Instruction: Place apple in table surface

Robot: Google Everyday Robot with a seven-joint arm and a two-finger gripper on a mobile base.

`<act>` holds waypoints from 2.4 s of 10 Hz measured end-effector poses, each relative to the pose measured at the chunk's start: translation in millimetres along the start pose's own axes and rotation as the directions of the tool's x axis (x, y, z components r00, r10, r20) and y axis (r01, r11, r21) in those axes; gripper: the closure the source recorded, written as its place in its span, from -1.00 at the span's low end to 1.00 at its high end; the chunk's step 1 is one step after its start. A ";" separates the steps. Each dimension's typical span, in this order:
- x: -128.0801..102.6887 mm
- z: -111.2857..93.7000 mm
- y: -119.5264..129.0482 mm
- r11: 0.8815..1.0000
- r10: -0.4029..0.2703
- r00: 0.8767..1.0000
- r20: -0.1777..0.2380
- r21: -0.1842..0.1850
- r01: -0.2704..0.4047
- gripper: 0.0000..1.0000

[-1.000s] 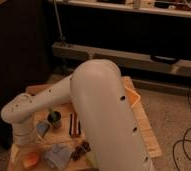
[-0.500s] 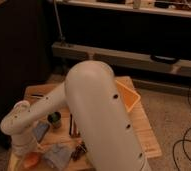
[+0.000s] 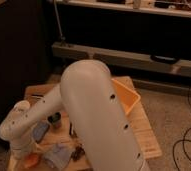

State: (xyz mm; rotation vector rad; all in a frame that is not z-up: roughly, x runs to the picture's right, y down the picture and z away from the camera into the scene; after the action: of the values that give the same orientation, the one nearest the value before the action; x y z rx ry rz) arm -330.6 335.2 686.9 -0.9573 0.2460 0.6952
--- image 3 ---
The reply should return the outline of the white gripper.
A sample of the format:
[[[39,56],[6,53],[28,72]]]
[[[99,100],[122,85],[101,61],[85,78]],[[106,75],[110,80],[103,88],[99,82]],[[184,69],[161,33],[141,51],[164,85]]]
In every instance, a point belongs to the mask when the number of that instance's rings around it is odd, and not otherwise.
[[[24,159],[33,153],[37,153],[37,148],[34,147],[33,149],[28,150],[11,150],[10,159],[9,159],[9,171],[18,171],[19,166],[22,166],[24,169],[31,169],[25,168],[23,163]]]

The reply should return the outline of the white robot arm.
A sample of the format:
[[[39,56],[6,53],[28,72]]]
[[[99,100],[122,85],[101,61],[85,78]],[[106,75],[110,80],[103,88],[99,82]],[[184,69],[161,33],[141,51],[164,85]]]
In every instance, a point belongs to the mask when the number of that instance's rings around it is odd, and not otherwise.
[[[0,138],[18,156],[32,151],[29,130],[39,120],[65,111],[94,171],[150,171],[113,87],[108,67],[98,60],[69,65],[61,81],[32,107],[10,111]]]

